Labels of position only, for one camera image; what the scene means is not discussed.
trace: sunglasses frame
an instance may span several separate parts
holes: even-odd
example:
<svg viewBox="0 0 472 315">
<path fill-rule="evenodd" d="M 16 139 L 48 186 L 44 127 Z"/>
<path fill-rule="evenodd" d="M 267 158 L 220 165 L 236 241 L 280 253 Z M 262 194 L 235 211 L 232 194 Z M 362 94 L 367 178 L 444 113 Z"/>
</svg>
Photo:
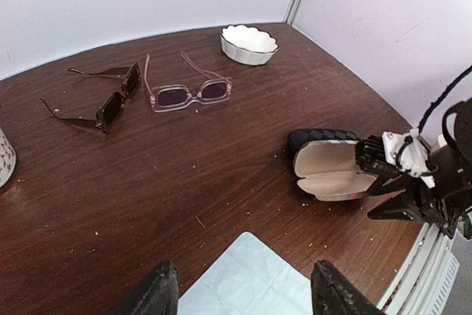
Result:
<svg viewBox="0 0 472 315">
<path fill-rule="evenodd" d="M 192 62 L 192 60 L 189 58 L 187 53 L 181 52 L 180 54 L 183 57 L 183 59 L 194 70 L 196 70 L 197 72 L 199 72 L 200 74 L 202 74 L 203 76 L 209 79 L 206 80 L 203 84 L 201 84 L 200 89 L 198 90 L 196 96 L 193 96 L 189 87 L 183 84 L 158 85 L 158 86 L 153 86 L 151 88 L 149 87 L 149 84 L 148 84 L 148 68 L 149 68 L 149 61 L 150 61 L 150 55 L 148 53 L 146 56 L 144 82 L 147 88 L 147 92 L 149 94 L 150 106 L 154 112 L 171 112 L 171 111 L 182 110 L 192 105 L 193 103 L 200 103 L 201 105 L 211 105 L 213 103 L 222 103 L 224 101 L 229 100 L 229 98 L 231 97 L 231 90 L 232 90 L 231 78 L 222 77 L 218 73 L 199 68 Z M 217 83 L 224 83 L 226 85 L 225 94 L 221 97 L 216 97 L 212 99 L 204 98 L 202 95 L 204 89 L 207 86 L 217 84 Z M 177 103 L 175 105 L 165 105 L 165 106 L 159 105 L 159 95 L 164 91 L 170 91 L 170 90 L 184 90 L 187 93 L 187 98 L 182 103 Z"/>
<path fill-rule="evenodd" d="M 128 82 L 134 70 L 136 70 L 137 72 L 138 79 L 137 79 L 136 85 L 129 91 Z M 123 111 L 125 110 L 126 100 L 135 95 L 139 87 L 139 84 L 141 83 L 141 71 L 139 70 L 139 65 L 137 62 L 135 62 L 131 67 L 110 68 L 103 72 L 98 72 L 98 73 L 82 72 L 76 68 L 69 68 L 67 69 L 67 72 L 70 72 L 76 75 L 86 76 L 86 77 L 115 77 L 117 79 L 121 79 L 122 77 L 124 77 L 122 80 L 122 93 L 115 91 L 113 94 L 111 94 L 108 97 L 108 99 L 105 100 L 105 102 L 97 110 L 97 113 L 95 114 L 95 117 L 96 117 L 95 120 L 90 120 L 86 118 L 59 117 L 54 112 L 54 110 L 52 110 L 52 108 L 48 105 L 45 99 L 40 98 L 41 102 L 46 106 L 46 108 L 54 116 L 54 118 L 62 122 L 68 123 L 70 125 L 76 125 L 81 128 L 98 129 L 99 131 L 102 131 L 104 134 L 107 134 L 117 123 L 118 119 L 122 116 Z M 121 101 L 120 108 L 115 118 L 113 118 L 113 120 L 108 124 L 105 119 L 105 110 L 107 106 L 110 105 L 110 103 L 115 99 L 119 99 Z"/>
</svg>

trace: white wall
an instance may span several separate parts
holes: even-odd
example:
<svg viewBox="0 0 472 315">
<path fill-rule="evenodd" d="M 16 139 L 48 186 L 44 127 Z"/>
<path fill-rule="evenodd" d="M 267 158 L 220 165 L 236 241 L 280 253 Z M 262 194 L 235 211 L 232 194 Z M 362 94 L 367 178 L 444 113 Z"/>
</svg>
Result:
<svg viewBox="0 0 472 315">
<path fill-rule="evenodd" d="M 0 0 L 0 79 L 96 46 L 282 21 L 290 0 Z"/>
<path fill-rule="evenodd" d="M 294 26 L 414 126 L 472 64 L 472 0 L 303 0 Z M 440 132 L 447 107 L 472 96 L 471 79 L 431 116 L 427 138 Z"/>
</svg>

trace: dark brown table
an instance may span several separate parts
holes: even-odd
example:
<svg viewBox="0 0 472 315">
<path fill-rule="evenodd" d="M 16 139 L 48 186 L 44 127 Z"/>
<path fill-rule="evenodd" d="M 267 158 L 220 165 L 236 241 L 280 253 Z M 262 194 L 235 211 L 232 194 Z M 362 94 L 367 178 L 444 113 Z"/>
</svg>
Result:
<svg viewBox="0 0 472 315">
<path fill-rule="evenodd" d="M 213 28 L 104 46 L 0 82 L 0 126 L 19 157 L 0 192 L 0 314 L 102 314 L 169 258 L 183 293 L 244 231 L 307 277 L 327 259 L 372 301 L 382 295 L 419 226 L 368 219 L 378 198 L 303 206 L 285 140 L 295 128 L 409 126 L 296 30 L 260 27 L 280 44 L 266 66 L 225 57 Z M 93 118 L 119 81 L 66 69 L 137 60 L 143 70 L 147 52 L 151 82 L 200 85 L 181 50 L 233 78 L 229 102 L 156 114 L 142 86 L 105 137 L 52 119 L 39 101 Z"/>
</svg>

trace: brown sunglasses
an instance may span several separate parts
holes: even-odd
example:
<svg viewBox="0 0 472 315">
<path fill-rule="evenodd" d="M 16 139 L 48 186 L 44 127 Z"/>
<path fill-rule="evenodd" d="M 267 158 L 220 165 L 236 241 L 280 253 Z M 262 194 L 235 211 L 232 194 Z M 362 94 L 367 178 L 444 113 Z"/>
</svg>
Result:
<svg viewBox="0 0 472 315">
<path fill-rule="evenodd" d="M 121 117 L 123 110 L 125 109 L 125 101 L 137 92 L 139 84 L 141 83 L 141 72 L 137 62 L 131 67 L 110 68 L 98 73 L 82 72 L 76 68 L 69 68 L 67 69 L 67 72 L 86 77 L 113 77 L 122 79 L 122 92 L 116 91 L 111 94 L 111 96 L 98 109 L 95 114 L 95 120 L 59 117 L 43 98 L 40 99 L 49 112 L 51 112 L 51 114 L 58 120 L 81 128 L 98 129 L 104 134 L 107 134 Z"/>
</svg>

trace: white cup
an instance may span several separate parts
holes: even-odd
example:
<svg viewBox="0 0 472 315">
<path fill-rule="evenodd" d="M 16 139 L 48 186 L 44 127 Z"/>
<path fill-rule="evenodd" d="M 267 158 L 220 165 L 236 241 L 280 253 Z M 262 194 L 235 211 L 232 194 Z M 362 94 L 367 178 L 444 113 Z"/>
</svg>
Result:
<svg viewBox="0 0 472 315">
<path fill-rule="evenodd" d="M 16 165 L 16 153 L 0 128 L 0 187 L 7 183 Z"/>
</svg>

